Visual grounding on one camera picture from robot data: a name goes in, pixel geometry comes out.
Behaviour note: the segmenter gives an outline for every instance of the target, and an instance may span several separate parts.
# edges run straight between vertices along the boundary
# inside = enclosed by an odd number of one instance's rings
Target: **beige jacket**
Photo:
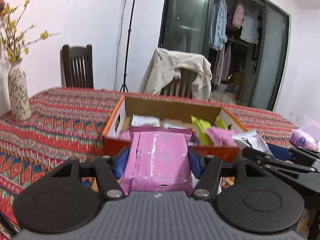
[[[210,62],[200,54],[157,48],[143,76],[139,93],[159,95],[172,79],[181,79],[180,68],[197,73],[191,85],[192,98],[208,101],[211,93]]]

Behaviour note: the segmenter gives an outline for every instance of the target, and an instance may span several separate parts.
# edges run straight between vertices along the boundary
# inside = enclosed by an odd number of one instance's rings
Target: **metal bolt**
[[[209,192],[209,190],[207,190],[205,188],[200,188],[200,189],[195,190],[195,195],[197,197],[207,197],[210,195],[210,192]]]
[[[119,198],[122,196],[122,191],[119,189],[111,189],[107,192],[107,196],[111,198]]]

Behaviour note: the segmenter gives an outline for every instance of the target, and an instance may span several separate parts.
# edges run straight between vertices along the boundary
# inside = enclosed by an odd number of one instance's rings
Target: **glass panel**
[[[202,53],[209,0],[170,0],[162,47]]]
[[[268,109],[272,93],[282,68],[282,49],[284,39],[285,16],[266,6],[267,23],[261,67],[257,85],[252,98],[252,106]]]

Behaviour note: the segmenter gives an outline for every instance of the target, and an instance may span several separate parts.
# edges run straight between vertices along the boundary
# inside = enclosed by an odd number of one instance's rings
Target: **power cord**
[[[126,3],[127,3],[127,0],[124,0],[124,6],[123,6],[123,12],[122,12],[122,18],[121,18],[120,39],[119,39],[118,50],[117,50],[117,59],[116,59],[116,78],[115,78],[114,90],[116,90],[116,80],[117,80],[117,69],[118,69],[119,46],[120,46],[120,41],[121,41],[121,36],[122,36],[123,14],[124,14],[124,8],[125,8],[125,4],[126,4]]]

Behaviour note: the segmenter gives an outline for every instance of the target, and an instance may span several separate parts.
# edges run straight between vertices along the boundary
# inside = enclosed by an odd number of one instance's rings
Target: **sliding glass door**
[[[265,3],[260,60],[249,106],[273,110],[284,71],[288,16]]]
[[[165,3],[159,46],[205,55],[211,0],[167,0]]]

